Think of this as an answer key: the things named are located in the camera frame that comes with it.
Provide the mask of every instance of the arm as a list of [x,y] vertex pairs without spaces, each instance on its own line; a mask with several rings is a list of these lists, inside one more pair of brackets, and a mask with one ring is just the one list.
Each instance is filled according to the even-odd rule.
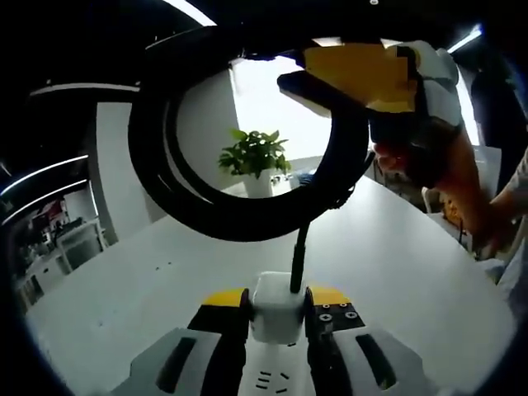
[[462,174],[447,177],[438,186],[455,202],[462,214],[464,226],[476,239],[488,241],[510,228],[511,221],[528,214],[528,150],[508,185],[492,202],[486,200],[478,185],[478,174],[475,176],[469,164],[469,151],[472,150],[465,139],[458,139],[451,148],[453,166],[467,167]]

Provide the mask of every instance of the person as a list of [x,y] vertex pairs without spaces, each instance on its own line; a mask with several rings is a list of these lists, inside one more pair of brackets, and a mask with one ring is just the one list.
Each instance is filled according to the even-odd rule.
[[470,89],[474,119],[481,140],[490,147],[502,150],[498,188],[510,180],[524,148],[528,144],[526,114],[522,97],[517,97],[516,87],[523,88],[515,69],[495,51],[486,49],[477,54],[479,69]]
[[[393,147],[376,144],[379,166],[383,170],[403,172],[405,153]],[[511,235],[512,221],[528,215],[528,149],[511,180],[489,201],[479,185],[474,151],[466,133],[461,133],[447,151],[448,163],[436,189],[448,195],[464,221],[464,227],[480,244],[495,248]],[[501,288],[517,319],[528,314],[528,242],[526,233],[497,286]]]

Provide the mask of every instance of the table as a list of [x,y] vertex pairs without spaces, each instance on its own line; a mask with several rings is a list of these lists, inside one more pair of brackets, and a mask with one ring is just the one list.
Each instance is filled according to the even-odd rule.
[[[113,389],[208,294],[250,286],[260,271],[288,271],[295,237],[230,243],[167,216],[79,267],[27,318],[76,394]],[[340,289],[367,324],[416,351],[439,385],[475,389],[512,338],[510,309],[467,252],[366,177],[341,209],[313,222],[307,244],[308,284]]]
[[[271,184],[271,195],[279,196],[285,194],[291,190],[291,183],[289,180],[286,180],[283,175],[280,175],[280,180]],[[248,192],[244,183],[239,182],[223,190],[224,193],[231,196],[239,196],[241,198],[248,198]]]
[[[71,268],[64,262],[58,249],[37,257],[15,285],[25,309],[31,307],[42,293],[53,289],[69,272]],[[35,283],[39,286],[39,290],[36,289]]]

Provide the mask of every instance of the white wall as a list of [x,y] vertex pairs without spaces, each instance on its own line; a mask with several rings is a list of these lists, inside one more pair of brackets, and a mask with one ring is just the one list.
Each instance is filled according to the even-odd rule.
[[90,175],[89,186],[92,188],[94,201],[97,205],[97,216],[101,227],[105,230],[105,240],[109,245],[118,242],[114,224],[108,207],[106,206],[105,194],[101,184],[101,173],[99,172],[99,160],[97,159],[97,104],[93,104],[92,118],[87,125],[87,133],[84,140],[85,150],[88,153],[88,173]]
[[104,200],[118,240],[128,238],[165,213],[144,194],[128,149],[130,103],[97,105],[97,164]]
[[96,218],[92,195],[88,187],[66,194],[64,196],[64,202],[71,221],[74,221],[78,217],[82,217],[84,221]]
[[223,189],[233,178],[218,167],[222,148],[234,144],[230,130],[238,128],[229,71],[207,78],[185,95],[177,119],[183,156],[210,186]]

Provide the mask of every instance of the led light strip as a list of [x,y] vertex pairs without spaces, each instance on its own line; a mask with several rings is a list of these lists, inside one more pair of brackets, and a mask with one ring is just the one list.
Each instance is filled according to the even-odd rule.
[[60,163],[54,163],[53,165],[49,165],[48,167],[43,167],[42,169],[39,169],[38,171],[34,171],[33,173],[30,173],[29,175],[21,177],[20,179],[18,179],[14,183],[12,183],[9,186],[7,186],[2,192],[0,192],[0,196],[3,196],[6,192],[11,190],[14,186],[19,185],[20,183],[22,183],[23,181],[33,177],[34,175],[38,175],[39,173],[48,171],[48,170],[50,170],[50,169],[52,169],[54,167],[60,167],[61,165],[64,165],[65,163],[72,163],[74,161],[78,161],[78,160],[84,159],[84,158],[88,158],[88,156],[87,155],[82,155],[80,157],[70,158],[70,159],[67,159],[66,161],[61,161]]
[[139,87],[130,87],[128,85],[105,84],[102,82],[72,82],[70,84],[50,85],[49,87],[37,89],[30,93],[30,97],[49,92],[67,91],[69,89],[110,89],[112,91],[139,92]]
[[83,183],[86,183],[88,181],[88,179],[82,179],[81,181],[76,181],[70,185],[67,185],[67,186],[64,186],[64,187],[61,187],[59,188],[58,190],[55,190],[55,191],[51,191],[49,192],[48,194],[46,194],[45,196],[42,196],[40,198],[37,198],[36,200],[33,200],[32,202],[30,202],[29,204],[27,205],[24,205],[22,206],[19,210],[17,210],[16,212],[10,214],[8,217],[6,217],[3,221],[2,221],[2,225],[4,225],[5,223],[7,223],[9,220],[11,220],[13,217],[15,217],[16,215],[18,215],[20,212],[22,212],[23,210],[26,210],[27,208],[29,208],[30,206],[36,204],[37,202],[41,201],[41,200],[45,200],[47,197],[49,196],[52,196],[53,194],[56,194],[58,192],[61,192],[63,190],[66,190],[70,187],[74,187],[74,186],[78,186],[79,184],[83,184]]
[[447,50],[450,54],[453,54],[456,50],[459,50],[464,45],[468,44],[470,41],[475,40],[477,37],[480,37],[482,35],[482,31],[480,30],[480,27],[476,27],[471,33],[469,33],[464,39],[453,45],[451,48]]
[[96,217],[99,217],[99,210],[97,210],[96,196],[93,194],[92,181],[88,182],[90,186],[90,196],[92,196],[93,209],[96,211]]
[[0,163],[0,167],[2,168],[2,170],[9,176],[13,176],[6,168],[6,166],[3,164],[3,163]]
[[341,41],[341,37],[321,37],[318,39],[312,39],[312,41],[321,47],[336,47],[338,45],[344,45]]
[[185,0],[163,0],[163,1],[177,8],[184,14],[187,14],[189,17],[191,17],[192,19],[200,23],[202,26],[216,26],[216,23],[214,23],[208,16],[206,16],[206,14],[204,14],[198,8],[186,2]]

